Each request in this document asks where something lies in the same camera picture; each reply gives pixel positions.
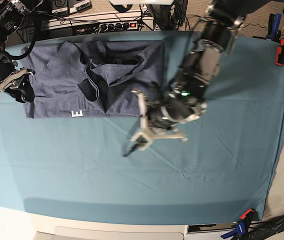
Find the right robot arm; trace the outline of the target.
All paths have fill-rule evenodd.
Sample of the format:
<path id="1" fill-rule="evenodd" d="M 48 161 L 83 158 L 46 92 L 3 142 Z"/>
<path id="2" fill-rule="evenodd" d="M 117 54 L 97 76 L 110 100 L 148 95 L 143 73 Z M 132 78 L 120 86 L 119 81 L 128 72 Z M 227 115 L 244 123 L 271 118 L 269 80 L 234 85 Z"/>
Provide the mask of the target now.
<path id="1" fill-rule="evenodd" d="M 42 21 L 36 9 L 41 0 L 4 0 L 0 3 L 0 94 L 6 93 L 20 103 L 32 103 L 35 93 L 29 76 L 34 71 L 28 68 L 17 69 L 18 61 L 26 58 L 36 43 Z M 25 17 L 32 16 L 35 32 L 28 50 L 22 55 L 11 55 L 5 50 L 8 36 L 15 33 Z"/>

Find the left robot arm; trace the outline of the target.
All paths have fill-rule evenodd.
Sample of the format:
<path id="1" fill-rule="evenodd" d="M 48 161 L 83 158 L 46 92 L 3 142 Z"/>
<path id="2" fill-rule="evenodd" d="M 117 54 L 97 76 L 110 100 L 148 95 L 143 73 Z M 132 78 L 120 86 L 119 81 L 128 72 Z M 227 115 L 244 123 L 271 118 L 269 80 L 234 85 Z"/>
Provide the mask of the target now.
<path id="1" fill-rule="evenodd" d="M 217 75 L 219 59 L 234 44 L 245 17 L 266 0 L 213 0 L 207 7 L 205 27 L 185 57 L 162 99 L 149 107 L 147 118 L 153 131 L 169 130 L 177 123 L 197 120 L 206 110 L 204 94 Z"/>

